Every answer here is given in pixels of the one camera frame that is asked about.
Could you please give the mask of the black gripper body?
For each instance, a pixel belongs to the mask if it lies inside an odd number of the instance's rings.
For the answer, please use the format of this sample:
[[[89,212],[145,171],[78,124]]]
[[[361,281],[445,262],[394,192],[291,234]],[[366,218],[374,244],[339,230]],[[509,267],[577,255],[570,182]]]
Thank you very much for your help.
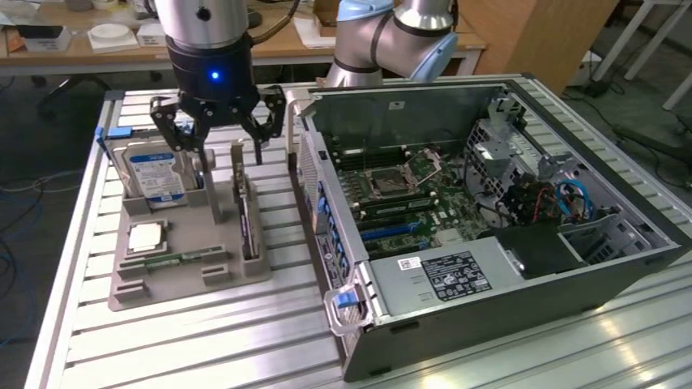
[[[215,49],[183,46],[166,39],[179,89],[179,110],[210,127],[238,123],[259,101],[250,58],[251,38],[243,34]]]

